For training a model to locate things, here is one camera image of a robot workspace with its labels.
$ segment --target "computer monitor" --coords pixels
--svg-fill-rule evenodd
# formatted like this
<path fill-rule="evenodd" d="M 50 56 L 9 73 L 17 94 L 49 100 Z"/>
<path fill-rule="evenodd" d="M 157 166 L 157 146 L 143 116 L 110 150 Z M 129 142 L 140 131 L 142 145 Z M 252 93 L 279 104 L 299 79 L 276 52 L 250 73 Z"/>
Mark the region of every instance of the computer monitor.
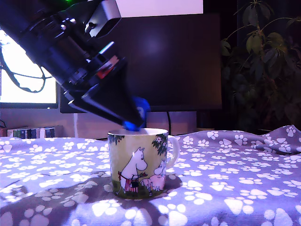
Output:
<path fill-rule="evenodd" d="M 101 41 L 117 44 L 130 92 L 153 112 L 222 107 L 218 14 L 122 18 Z M 78 112 L 67 104 L 61 95 L 61 112 Z"/>
<path fill-rule="evenodd" d="M 0 108 L 58 108 L 56 81 L 44 68 L 34 64 L 26 52 L 3 30 L 0 30 Z M 41 92 L 31 93 L 12 82 L 13 76 L 20 87 Z"/>

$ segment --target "mug handle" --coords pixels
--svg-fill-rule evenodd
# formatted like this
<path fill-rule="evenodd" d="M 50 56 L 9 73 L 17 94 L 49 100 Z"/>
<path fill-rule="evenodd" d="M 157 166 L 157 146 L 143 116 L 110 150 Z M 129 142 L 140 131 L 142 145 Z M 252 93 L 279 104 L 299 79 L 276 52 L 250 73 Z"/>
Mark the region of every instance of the mug handle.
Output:
<path fill-rule="evenodd" d="M 168 135 L 168 140 L 173 145 L 173 156 L 171 157 L 170 161 L 166 164 L 166 169 L 172 168 L 174 166 L 180 154 L 180 145 L 178 140 L 171 135 Z"/>

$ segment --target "moomin character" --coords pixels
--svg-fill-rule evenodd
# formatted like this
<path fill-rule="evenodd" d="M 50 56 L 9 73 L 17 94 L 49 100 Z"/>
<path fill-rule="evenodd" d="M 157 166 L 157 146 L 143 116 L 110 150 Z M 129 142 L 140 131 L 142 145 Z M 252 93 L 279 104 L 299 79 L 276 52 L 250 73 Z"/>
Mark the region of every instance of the moomin character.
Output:
<path fill-rule="evenodd" d="M 154 170 L 153 176 L 148 179 L 143 179 L 140 183 L 142 186 L 146 186 L 147 190 L 152 196 L 152 190 L 163 191 L 166 174 L 166 161 L 162 160 L 159 167 Z"/>
<path fill-rule="evenodd" d="M 131 157 L 125 168 L 121 172 L 118 172 L 121 186 L 117 194 L 120 192 L 121 188 L 123 188 L 124 193 L 138 193 L 138 178 L 147 176 L 145 173 L 138 175 L 137 172 L 137 170 L 145 170 L 147 168 L 147 163 L 144 160 L 143 151 L 144 148 L 139 147 L 137 151 L 133 152 L 133 156 Z"/>

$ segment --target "ceramic mug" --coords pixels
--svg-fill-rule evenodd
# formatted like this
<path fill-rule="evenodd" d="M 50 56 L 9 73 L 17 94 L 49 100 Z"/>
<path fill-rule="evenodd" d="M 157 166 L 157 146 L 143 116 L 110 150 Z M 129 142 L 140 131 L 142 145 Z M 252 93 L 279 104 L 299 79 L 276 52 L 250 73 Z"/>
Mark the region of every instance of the ceramic mug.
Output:
<path fill-rule="evenodd" d="M 169 161 L 168 141 L 173 145 Z M 119 129 L 109 132 L 108 143 L 113 191 L 117 196 L 142 199 L 163 192 L 166 169 L 173 167 L 179 157 L 180 146 L 175 137 L 165 129 Z"/>

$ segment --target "robotic arm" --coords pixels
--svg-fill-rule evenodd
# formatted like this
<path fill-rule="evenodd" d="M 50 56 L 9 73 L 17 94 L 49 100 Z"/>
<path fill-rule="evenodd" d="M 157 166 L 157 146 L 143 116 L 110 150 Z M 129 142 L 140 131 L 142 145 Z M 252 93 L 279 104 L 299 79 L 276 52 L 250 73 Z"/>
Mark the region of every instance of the robotic arm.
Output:
<path fill-rule="evenodd" d="M 120 18 L 115 0 L 0 0 L 1 29 L 53 75 L 70 106 L 140 127 L 127 62 L 101 42 Z"/>

